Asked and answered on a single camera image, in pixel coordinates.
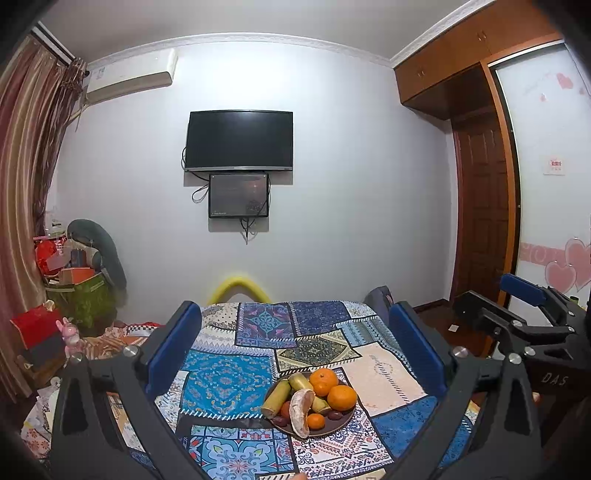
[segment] white wall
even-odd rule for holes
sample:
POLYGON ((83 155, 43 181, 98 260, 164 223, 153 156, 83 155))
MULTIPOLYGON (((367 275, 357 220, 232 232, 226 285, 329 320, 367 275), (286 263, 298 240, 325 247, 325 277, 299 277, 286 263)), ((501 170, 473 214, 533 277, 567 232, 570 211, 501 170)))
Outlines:
POLYGON ((178 56, 172 86, 91 106, 61 148, 59 215, 112 235, 128 277, 120 319, 166 321, 236 274, 273 301, 362 300, 383 284, 414 305, 448 294, 446 139, 400 105, 391 69, 270 43, 178 56), (248 245, 237 220, 208 221, 180 166, 189 112, 208 109, 294 112, 293 176, 271 177, 268 223, 248 245))

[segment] crown molding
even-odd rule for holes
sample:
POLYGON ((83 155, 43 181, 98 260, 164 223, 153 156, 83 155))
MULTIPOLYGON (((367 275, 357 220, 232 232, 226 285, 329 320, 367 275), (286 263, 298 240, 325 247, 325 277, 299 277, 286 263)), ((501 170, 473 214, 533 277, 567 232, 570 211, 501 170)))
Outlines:
POLYGON ((390 59, 390 66, 396 68, 404 60, 409 58, 416 51, 423 48, 431 40, 435 39, 446 30, 452 28, 455 24, 461 22, 466 17, 478 12, 488 4, 493 3, 495 0, 469 0, 462 6, 456 8, 445 18, 442 18, 439 22, 429 28, 424 34, 419 36, 416 40, 410 42, 406 47, 400 50, 394 57, 390 59))
POLYGON ((390 60, 374 55, 359 48, 348 47, 339 43, 333 43, 325 40, 317 40, 315 38, 296 37, 293 35, 281 35, 274 33, 207 33, 202 35, 189 35, 187 37, 169 38, 168 40, 160 40, 152 43, 146 43, 138 47, 128 48, 126 50, 107 55, 101 59, 91 61, 88 64, 89 70, 101 68, 105 65, 111 64, 118 60, 128 59, 149 53, 151 51, 164 50, 166 48, 183 47, 185 45, 197 45, 201 43, 217 43, 217 42, 266 42, 266 43, 284 43, 289 45, 300 45, 302 47, 319 48, 321 50, 328 50, 334 53, 341 53, 351 57, 356 57, 361 60, 377 63, 389 67, 390 60))

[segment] plate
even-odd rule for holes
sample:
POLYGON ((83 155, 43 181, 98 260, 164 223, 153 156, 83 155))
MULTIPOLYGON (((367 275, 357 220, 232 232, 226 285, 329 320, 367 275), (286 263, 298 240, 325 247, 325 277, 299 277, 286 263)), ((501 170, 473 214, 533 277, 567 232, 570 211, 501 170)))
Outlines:
MULTIPOLYGON (((307 379, 310 378, 311 373, 312 372, 302 372, 304 377, 306 377, 307 379)), ((269 395, 271 395, 271 392, 275 389, 275 387, 277 386, 277 384, 279 383, 280 380, 288 379, 288 378, 289 378, 289 376, 281 377, 279 380, 274 382, 273 385, 271 385, 271 387, 267 391, 267 394, 265 395, 265 400, 267 399, 267 397, 269 395)), ((346 383, 339 380, 339 385, 346 385, 346 383)), ((324 425, 324 428, 322 428, 320 430, 310 430, 310 436, 308 438, 324 437, 326 435, 330 435, 331 433, 334 433, 334 432, 340 430, 345 425, 347 425, 349 423, 349 421, 353 418, 353 413, 355 412, 355 408, 341 412, 343 414, 343 416, 339 420, 331 420, 330 418, 325 416, 324 420, 325 420, 326 424, 324 425)), ((285 426, 285 427, 280 427, 278 425, 275 425, 273 422, 271 422, 271 423, 273 424, 273 427, 276 428, 277 430, 280 430, 283 433, 291 435, 292 437, 300 438, 298 435, 296 435, 294 433, 293 429, 291 428, 291 423, 288 423, 287 426, 285 426)))

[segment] patchwork bedspread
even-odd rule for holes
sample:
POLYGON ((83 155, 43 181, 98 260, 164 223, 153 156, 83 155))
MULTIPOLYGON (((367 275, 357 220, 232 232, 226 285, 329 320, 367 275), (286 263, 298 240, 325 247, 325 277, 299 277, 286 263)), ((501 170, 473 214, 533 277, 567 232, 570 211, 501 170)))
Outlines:
MULTIPOLYGON (((116 395, 131 455, 149 468, 116 395)), ((203 326, 170 390, 156 405, 190 456, 214 479, 379 479, 434 410, 394 335, 367 305, 349 301, 225 303, 203 310, 203 326), (333 368, 359 399, 336 433, 297 440, 262 418, 265 393, 294 371, 333 368)), ((472 431, 467 411, 441 466, 472 431)))

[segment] sugarcane piece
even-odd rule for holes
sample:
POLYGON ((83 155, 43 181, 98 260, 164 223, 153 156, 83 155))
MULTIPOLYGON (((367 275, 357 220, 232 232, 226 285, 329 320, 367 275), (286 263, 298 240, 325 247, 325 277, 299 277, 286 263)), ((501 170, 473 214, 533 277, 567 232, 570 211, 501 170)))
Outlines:
MULTIPOLYGON (((290 385, 291 387, 298 391, 304 388, 308 390, 314 391, 314 387, 312 384, 308 382, 308 379, 304 377, 301 372, 296 372, 292 376, 290 376, 290 385)), ((312 410, 316 413, 324 414, 331 410, 330 405, 326 402, 326 400, 322 400, 320 397, 316 397, 314 395, 314 403, 312 404, 312 410)))
POLYGON ((285 378, 279 380, 277 386, 273 389, 271 395, 267 397, 265 403, 263 403, 261 407, 261 413, 263 416, 268 419, 277 416, 277 413, 281 410, 281 406, 287 400, 290 391, 290 383, 285 378))

